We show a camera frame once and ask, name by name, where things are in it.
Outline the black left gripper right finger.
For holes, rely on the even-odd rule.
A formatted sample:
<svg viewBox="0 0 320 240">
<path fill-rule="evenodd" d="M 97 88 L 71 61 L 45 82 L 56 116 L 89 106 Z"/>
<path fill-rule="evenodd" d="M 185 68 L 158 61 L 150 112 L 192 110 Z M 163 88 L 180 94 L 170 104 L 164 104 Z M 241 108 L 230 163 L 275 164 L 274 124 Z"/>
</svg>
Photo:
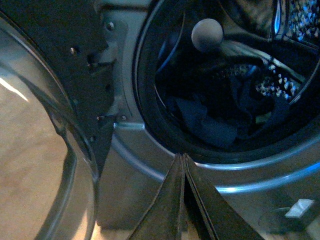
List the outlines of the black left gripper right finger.
<svg viewBox="0 0 320 240">
<path fill-rule="evenodd" d="M 182 155 L 187 182 L 199 209 L 204 229 L 210 240 L 262 240 L 254 230 L 223 198 L 210 178 L 200 171 L 191 157 Z"/>
</svg>

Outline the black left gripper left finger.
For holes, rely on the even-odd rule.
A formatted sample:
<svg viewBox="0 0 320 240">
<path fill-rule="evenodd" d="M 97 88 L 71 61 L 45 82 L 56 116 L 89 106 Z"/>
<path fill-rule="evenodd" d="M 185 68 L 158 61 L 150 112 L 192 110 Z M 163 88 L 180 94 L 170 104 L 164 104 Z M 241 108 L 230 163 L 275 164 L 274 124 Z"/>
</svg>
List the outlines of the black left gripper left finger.
<svg viewBox="0 0 320 240">
<path fill-rule="evenodd" d="M 156 196 L 129 240 L 180 240 L 184 222 L 185 170 L 176 154 Z"/>
</svg>

